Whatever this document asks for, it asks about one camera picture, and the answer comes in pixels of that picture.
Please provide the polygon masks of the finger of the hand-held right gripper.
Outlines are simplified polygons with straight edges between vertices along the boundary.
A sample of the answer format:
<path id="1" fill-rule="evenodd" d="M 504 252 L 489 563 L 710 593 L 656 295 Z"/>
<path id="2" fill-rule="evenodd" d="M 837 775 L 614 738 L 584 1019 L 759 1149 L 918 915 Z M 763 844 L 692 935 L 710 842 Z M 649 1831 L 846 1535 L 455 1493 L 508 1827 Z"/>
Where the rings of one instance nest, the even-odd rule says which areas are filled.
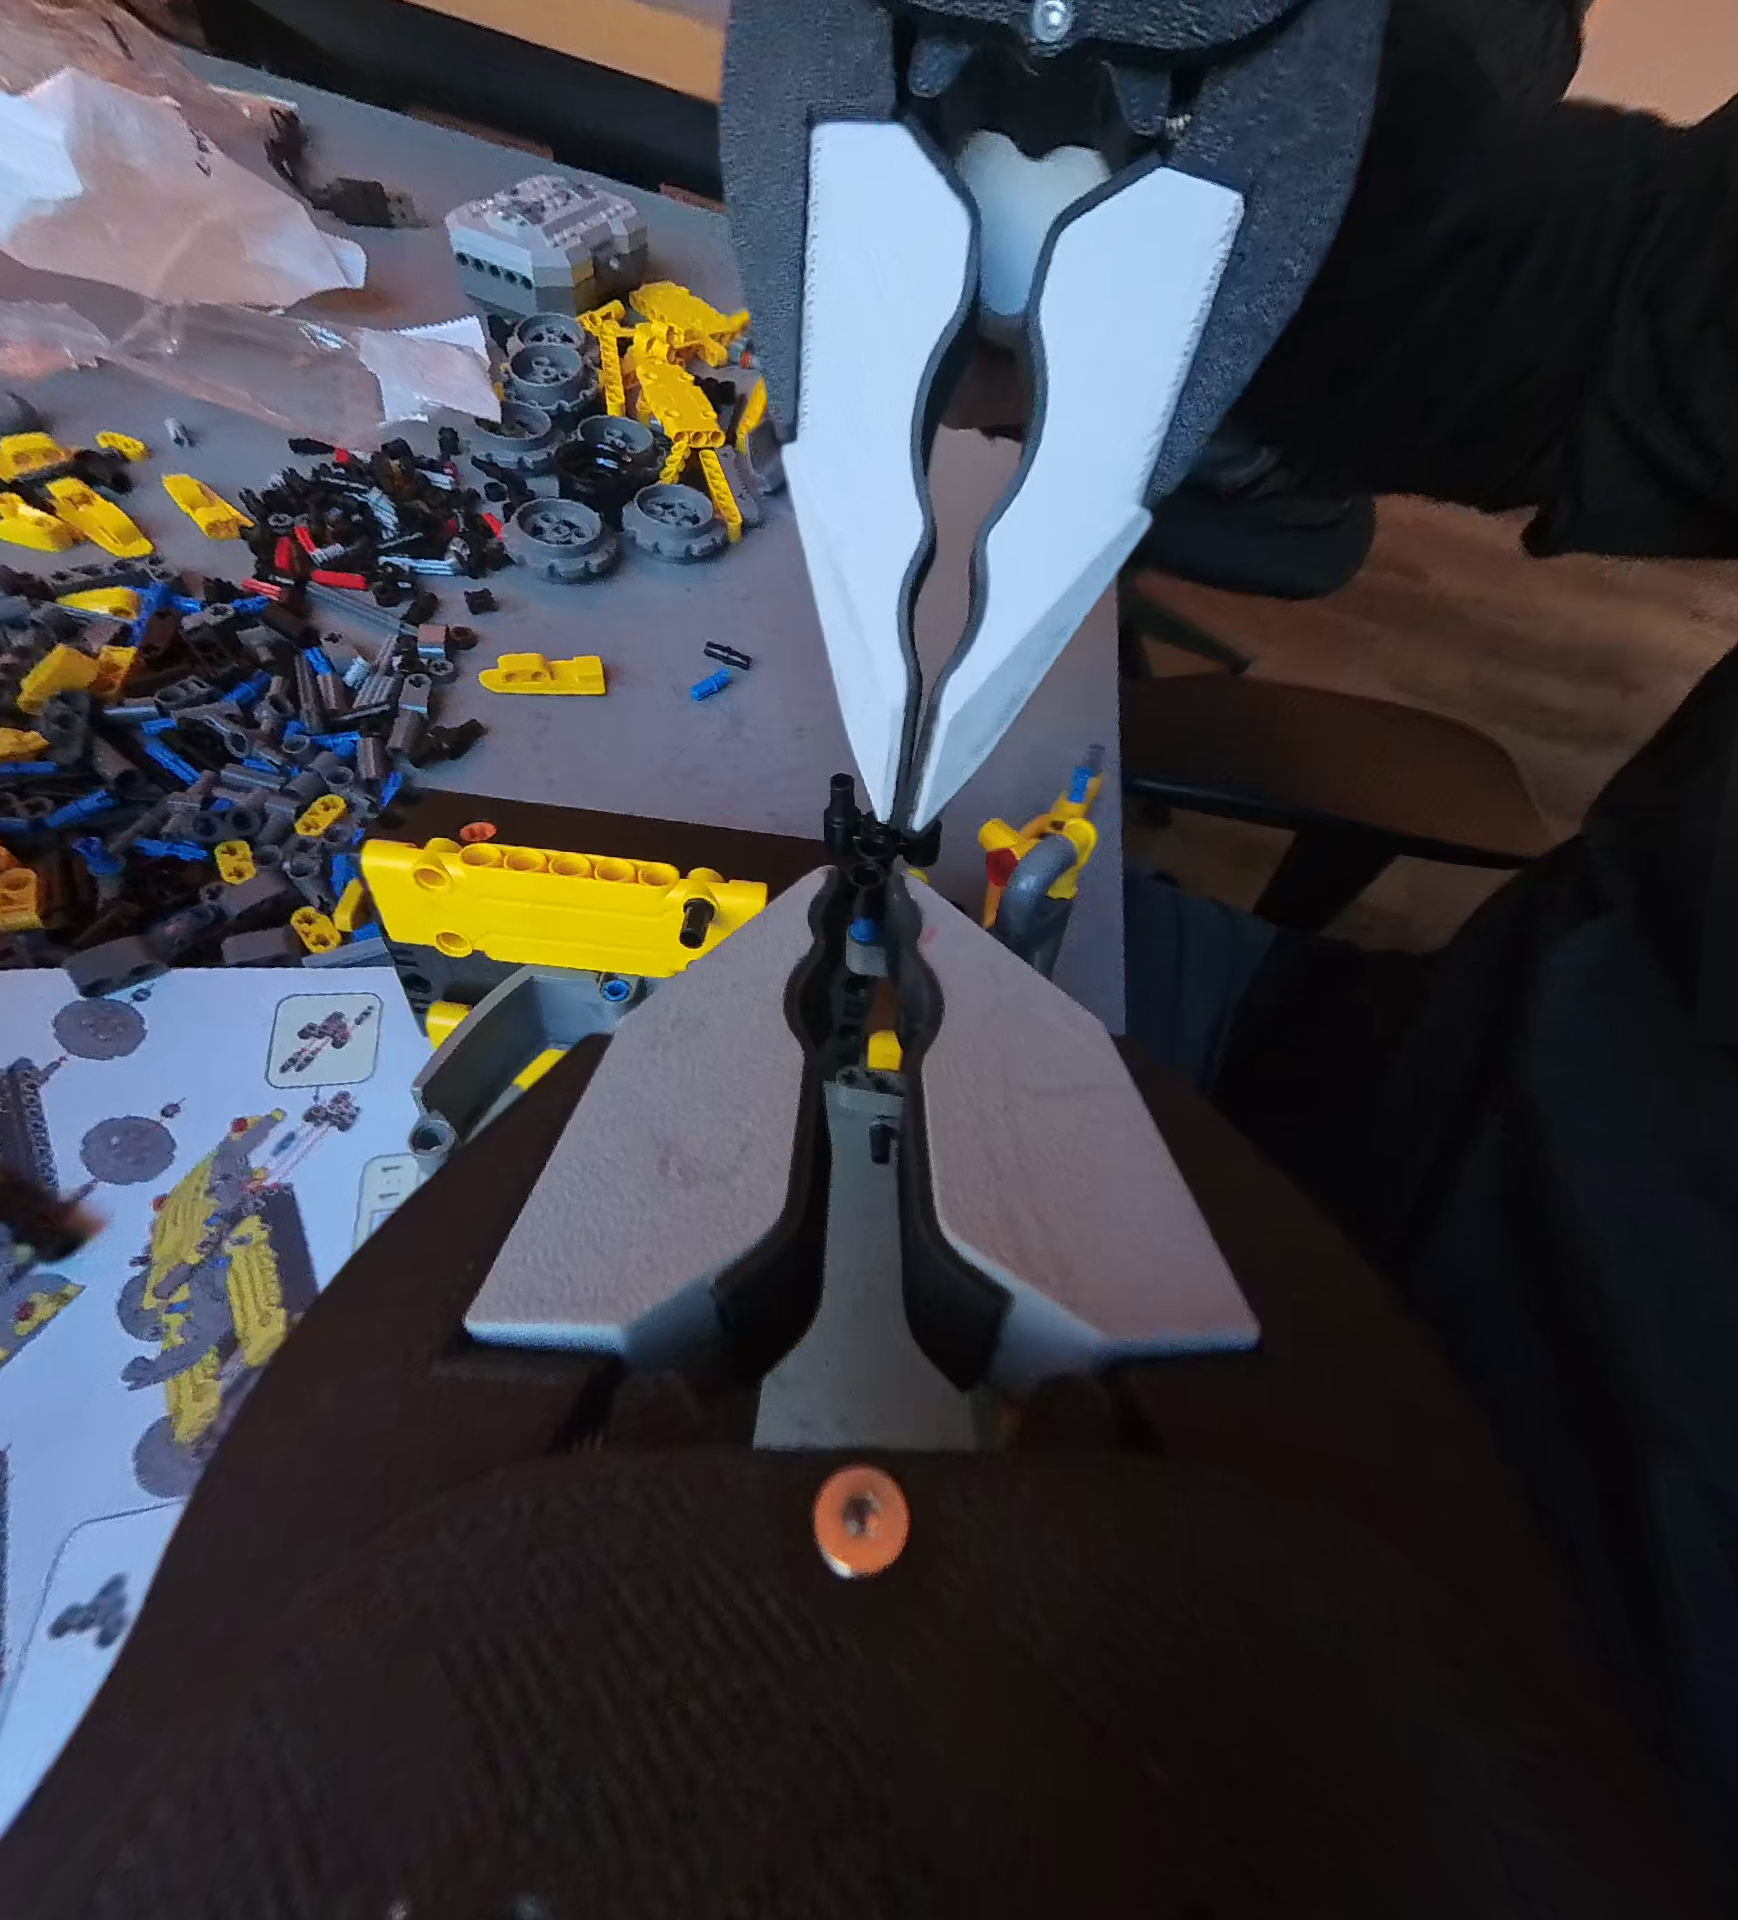
<path id="1" fill-rule="evenodd" d="M 1026 445 L 911 757 L 911 826 L 976 779 L 1152 525 L 1152 484 L 1246 209 L 1145 159 L 1052 223 L 1023 313 Z"/>
<path id="2" fill-rule="evenodd" d="M 785 468 L 834 691 L 873 814 L 899 822 L 934 558 L 930 412 L 976 302 L 978 218 L 904 122 L 809 138 L 798 418 Z"/>

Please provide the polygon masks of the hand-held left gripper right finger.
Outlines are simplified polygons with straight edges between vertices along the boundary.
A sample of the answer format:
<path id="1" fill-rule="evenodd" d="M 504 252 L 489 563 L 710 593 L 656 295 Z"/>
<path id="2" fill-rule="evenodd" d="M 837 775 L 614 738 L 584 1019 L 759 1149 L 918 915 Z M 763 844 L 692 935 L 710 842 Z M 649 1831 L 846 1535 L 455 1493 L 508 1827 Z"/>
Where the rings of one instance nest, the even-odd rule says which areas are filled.
<path id="1" fill-rule="evenodd" d="M 1261 1323 L 1101 1020 L 889 884 L 901 1295 L 957 1388 L 1254 1349 Z"/>

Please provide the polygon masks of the yellow black toy vehicle model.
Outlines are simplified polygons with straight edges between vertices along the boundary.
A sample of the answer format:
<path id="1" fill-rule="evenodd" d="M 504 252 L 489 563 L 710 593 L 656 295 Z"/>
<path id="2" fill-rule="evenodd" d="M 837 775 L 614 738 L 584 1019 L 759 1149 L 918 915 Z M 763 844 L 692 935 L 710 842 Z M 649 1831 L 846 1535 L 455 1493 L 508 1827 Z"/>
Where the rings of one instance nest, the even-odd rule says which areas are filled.
<path id="1" fill-rule="evenodd" d="M 1040 974 L 1054 973 L 1079 876 L 1096 846 L 1104 780 L 1092 745 L 1059 796 L 1022 826 L 978 829 L 980 926 Z M 419 1012 L 430 1058 L 412 1085 L 406 1151 L 419 1177 L 444 1164 L 577 1043 L 609 1036 L 670 978 L 748 926 L 761 881 L 710 869 L 475 841 L 375 838 L 365 889 Z M 888 998 L 881 896 L 857 883 L 829 1058 L 846 1085 L 897 1090 L 901 1038 Z"/>

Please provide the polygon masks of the small black connector piece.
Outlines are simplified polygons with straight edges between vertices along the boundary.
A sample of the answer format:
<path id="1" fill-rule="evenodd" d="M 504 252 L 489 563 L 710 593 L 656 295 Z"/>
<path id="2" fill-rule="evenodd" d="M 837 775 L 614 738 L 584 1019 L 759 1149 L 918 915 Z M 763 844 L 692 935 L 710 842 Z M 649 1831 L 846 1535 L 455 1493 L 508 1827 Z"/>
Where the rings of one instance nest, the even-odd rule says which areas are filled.
<path id="1" fill-rule="evenodd" d="M 942 821 L 928 829 L 901 829 L 881 822 L 857 803 L 851 775 L 834 775 L 824 808 L 824 844 L 839 869 L 876 865 L 881 870 L 914 869 L 928 872 L 942 851 Z"/>

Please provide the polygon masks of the person's right forearm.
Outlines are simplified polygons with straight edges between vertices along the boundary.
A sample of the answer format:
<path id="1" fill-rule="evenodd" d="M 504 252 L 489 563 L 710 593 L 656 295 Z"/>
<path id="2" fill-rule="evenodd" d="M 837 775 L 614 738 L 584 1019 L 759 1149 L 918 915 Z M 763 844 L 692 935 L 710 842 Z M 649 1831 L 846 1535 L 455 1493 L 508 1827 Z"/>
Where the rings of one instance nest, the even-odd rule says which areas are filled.
<path id="1" fill-rule="evenodd" d="M 1238 414 L 1351 492 L 1527 511 L 1538 557 L 1738 561 L 1738 94 L 1673 124 L 1398 57 Z"/>

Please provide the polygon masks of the grey desk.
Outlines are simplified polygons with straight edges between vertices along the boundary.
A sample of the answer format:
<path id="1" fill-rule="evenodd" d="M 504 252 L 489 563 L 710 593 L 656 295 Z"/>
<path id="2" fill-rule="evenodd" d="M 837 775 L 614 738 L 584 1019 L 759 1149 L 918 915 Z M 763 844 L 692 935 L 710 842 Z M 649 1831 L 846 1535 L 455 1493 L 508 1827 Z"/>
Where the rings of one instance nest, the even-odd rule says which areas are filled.
<path id="1" fill-rule="evenodd" d="M 378 175 L 411 191 L 425 218 L 541 169 L 595 177 L 641 204 L 652 227 L 652 260 L 659 278 L 675 278 L 708 299 L 730 299 L 739 277 L 722 209 L 675 191 L 631 183 L 611 161 L 604 174 L 576 166 L 573 135 L 553 134 L 555 157 L 515 142 L 482 138 L 449 115 L 406 115 L 208 54 L 195 54 L 159 33 L 150 51 L 174 57 L 178 71 L 223 81 L 299 108 L 312 152 L 326 154 L 334 174 Z M 457 271 L 444 257 L 441 225 L 363 236 L 373 257 L 363 295 L 312 300 L 312 319 L 334 325 L 411 325 L 457 315 Z M 0 295 L 67 300 L 88 306 L 99 322 L 121 327 L 135 313 L 109 289 L 43 277 L 28 289 L 22 272 L 0 259 Z M 200 438 L 200 473 L 235 491 L 253 487 L 283 459 L 284 433 L 213 401 L 167 395 L 127 369 L 65 373 L 49 380 L 8 378 L 11 391 L 59 408 L 69 427 L 96 423 L 161 434 L 164 414 L 180 416 Z M 978 518 L 1006 480 L 1015 448 L 976 433 L 944 434 L 931 456 L 930 487 L 940 527 L 937 563 L 954 563 L 952 579 L 930 579 L 920 604 L 920 636 L 936 659 L 955 636 L 966 585 L 959 558 Z M 781 851 L 779 841 L 818 834 L 828 782 L 841 772 L 850 747 L 836 704 L 815 624 L 815 606 L 800 535 L 788 499 L 767 506 L 767 523 L 730 557 L 700 567 L 672 567 L 629 557 L 615 576 L 592 586 L 550 586 L 515 567 L 501 575 L 504 610 L 483 631 L 475 660 L 509 650 L 550 656 L 599 653 L 611 691 L 601 699 L 509 699 L 469 686 L 449 707 L 483 719 L 489 734 L 452 771 L 421 776 L 430 796 L 423 821 L 444 814 L 444 798 L 482 796 L 488 817 L 506 822 L 526 844 L 576 851 L 629 848 L 687 867 L 713 867 L 739 876 L 776 875 L 788 861 L 795 883 L 818 861 L 809 851 Z M 758 659 L 752 684 L 737 684 L 710 702 L 692 702 L 687 684 L 713 662 L 704 642 L 715 638 Z M 1113 591 L 1086 617 L 1062 662 L 1029 702 L 1026 717 L 998 749 L 996 760 L 950 810 L 936 884 L 957 902 L 980 907 L 980 856 L 972 834 L 982 819 L 1006 810 L 1040 810 L 1069 763 L 1092 745 L 1108 755 L 1108 784 L 1096 812 L 1104 846 L 1062 946 L 1056 983 L 1096 1012 L 1111 1032 L 1123 1023 L 1122 931 L 1122 796 L 1117 787 L 1120 642 Z M 771 879 L 771 893 L 785 881 Z M 808 1352 L 788 1362 L 784 1384 L 761 1398 L 766 1445 L 814 1445 L 871 1433 L 899 1448 L 976 1442 L 976 1409 L 957 1398 L 910 1339 L 894 1274 L 877 1272 L 896 1257 L 896 1164 L 871 1164 L 865 1114 L 832 1101 L 844 1152 L 846 1219 L 832 1235 L 836 1272 Z"/>

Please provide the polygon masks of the pile of yellow beams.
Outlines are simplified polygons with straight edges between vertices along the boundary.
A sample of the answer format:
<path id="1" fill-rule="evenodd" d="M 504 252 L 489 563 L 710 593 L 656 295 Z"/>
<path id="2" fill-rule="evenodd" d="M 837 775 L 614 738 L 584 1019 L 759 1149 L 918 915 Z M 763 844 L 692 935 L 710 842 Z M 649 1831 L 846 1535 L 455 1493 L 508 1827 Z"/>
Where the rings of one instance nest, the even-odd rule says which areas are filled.
<path id="1" fill-rule="evenodd" d="M 754 317 L 677 281 L 647 281 L 576 321 L 598 349 L 606 412 L 652 428 L 667 447 L 664 482 L 701 482 L 726 535 L 743 541 L 759 516 L 743 505 L 735 461 L 752 462 L 776 424 Z"/>

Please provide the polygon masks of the group of grey toothed wheels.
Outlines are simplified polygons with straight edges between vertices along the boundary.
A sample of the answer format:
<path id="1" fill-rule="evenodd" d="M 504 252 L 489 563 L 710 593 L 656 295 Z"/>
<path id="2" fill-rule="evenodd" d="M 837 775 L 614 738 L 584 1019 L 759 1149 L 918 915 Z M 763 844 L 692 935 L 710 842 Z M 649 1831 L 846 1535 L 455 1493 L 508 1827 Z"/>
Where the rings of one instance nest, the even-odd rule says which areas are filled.
<path id="1" fill-rule="evenodd" d="M 665 484 L 665 443 L 607 414 L 598 349 L 576 317 L 524 319 L 509 335 L 495 423 L 479 420 L 474 464 L 504 494 L 521 565 L 553 585 L 592 585 L 626 552 L 672 567 L 719 558 L 731 541 L 701 482 Z M 743 505 L 759 518 L 743 461 Z"/>

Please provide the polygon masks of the grey battery hub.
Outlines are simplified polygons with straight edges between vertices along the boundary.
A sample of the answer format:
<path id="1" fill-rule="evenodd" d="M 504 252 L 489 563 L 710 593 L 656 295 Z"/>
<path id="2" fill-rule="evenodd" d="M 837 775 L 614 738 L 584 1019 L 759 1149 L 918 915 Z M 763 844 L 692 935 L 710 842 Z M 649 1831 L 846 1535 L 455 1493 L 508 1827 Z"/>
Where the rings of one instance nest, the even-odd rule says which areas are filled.
<path id="1" fill-rule="evenodd" d="M 647 277 L 641 206 L 561 174 L 538 174 L 449 209 L 444 230 L 469 300 L 489 315 L 581 315 Z"/>

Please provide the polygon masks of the brown wooden stool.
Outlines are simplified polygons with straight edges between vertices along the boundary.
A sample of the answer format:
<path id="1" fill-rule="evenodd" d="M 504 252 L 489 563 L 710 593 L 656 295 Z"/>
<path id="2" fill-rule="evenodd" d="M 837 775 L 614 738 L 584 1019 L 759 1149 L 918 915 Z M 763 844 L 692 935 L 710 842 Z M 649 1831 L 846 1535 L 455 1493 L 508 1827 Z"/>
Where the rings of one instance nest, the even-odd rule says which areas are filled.
<path id="1" fill-rule="evenodd" d="M 1122 684 L 1122 788 L 1288 842 L 1260 918 L 1320 933 L 1400 858 L 1514 872 L 1555 846 L 1506 749 L 1455 719 L 1249 674 Z"/>

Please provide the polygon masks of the white instruction booklet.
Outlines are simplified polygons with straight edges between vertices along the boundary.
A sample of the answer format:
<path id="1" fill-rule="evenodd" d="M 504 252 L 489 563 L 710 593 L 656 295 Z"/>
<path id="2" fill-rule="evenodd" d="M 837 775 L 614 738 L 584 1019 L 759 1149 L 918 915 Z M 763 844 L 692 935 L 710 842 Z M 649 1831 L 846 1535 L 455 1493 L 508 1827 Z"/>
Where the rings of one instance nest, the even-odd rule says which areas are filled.
<path id="1" fill-rule="evenodd" d="M 114 1670 L 185 1503 L 353 1247 L 415 1186 L 394 977 L 0 973 L 0 1164 L 99 1219 L 0 1227 L 0 1836 Z"/>

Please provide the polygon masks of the person's dark clothed body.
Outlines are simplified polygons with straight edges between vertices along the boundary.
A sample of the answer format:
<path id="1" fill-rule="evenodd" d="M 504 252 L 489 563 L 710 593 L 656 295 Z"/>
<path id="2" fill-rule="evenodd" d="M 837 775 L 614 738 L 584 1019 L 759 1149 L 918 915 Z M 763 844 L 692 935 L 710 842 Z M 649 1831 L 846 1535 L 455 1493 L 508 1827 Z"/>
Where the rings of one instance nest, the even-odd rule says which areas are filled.
<path id="1" fill-rule="evenodd" d="M 1134 872 L 1127 1025 L 1394 1279 L 1738 1825 L 1738 995 L 1703 998 L 1738 642 L 1432 953 Z"/>

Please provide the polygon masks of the dark brick motor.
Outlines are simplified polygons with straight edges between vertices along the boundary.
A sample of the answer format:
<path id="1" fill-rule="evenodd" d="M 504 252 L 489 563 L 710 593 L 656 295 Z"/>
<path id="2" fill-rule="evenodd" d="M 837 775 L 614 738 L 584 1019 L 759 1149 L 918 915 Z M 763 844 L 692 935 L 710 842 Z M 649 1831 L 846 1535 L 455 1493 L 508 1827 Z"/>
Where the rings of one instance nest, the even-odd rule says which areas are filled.
<path id="1" fill-rule="evenodd" d="M 310 138 L 295 108 L 268 108 L 265 154 L 273 171 L 310 208 L 345 225 L 366 230 L 417 227 L 423 218 L 412 197 L 377 177 L 334 175 L 314 169 Z"/>

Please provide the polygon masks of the pile of mixed brick parts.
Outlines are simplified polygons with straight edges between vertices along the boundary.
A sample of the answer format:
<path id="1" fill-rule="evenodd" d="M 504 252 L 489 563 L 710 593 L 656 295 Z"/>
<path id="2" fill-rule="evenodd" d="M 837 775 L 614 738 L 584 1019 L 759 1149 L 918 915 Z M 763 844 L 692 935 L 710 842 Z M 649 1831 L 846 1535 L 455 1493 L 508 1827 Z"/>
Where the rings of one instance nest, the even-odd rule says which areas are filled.
<path id="1" fill-rule="evenodd" d="M 485 733 L 444 689 L 491 580 L 268 585 L 235 494 L 161 489 L 200 569 L 0 544 L 0 969 L 385 963 L 363 846 Z"/>

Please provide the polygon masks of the scattered yellow curved panels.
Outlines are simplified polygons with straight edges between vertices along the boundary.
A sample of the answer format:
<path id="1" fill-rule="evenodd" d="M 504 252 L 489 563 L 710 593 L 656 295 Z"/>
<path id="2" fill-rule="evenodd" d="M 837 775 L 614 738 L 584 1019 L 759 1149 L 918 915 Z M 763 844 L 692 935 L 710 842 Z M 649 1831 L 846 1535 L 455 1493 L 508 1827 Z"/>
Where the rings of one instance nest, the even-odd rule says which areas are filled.
<path id="1" fill-rule="evenodd" d="M 147 443 L 100 430 L 67 445 L 50 428 L 0 434 L 0 544 L 47 557 L 88 544 L 110 558 L 156 555 L 149 530 L 125 506 Z"/>

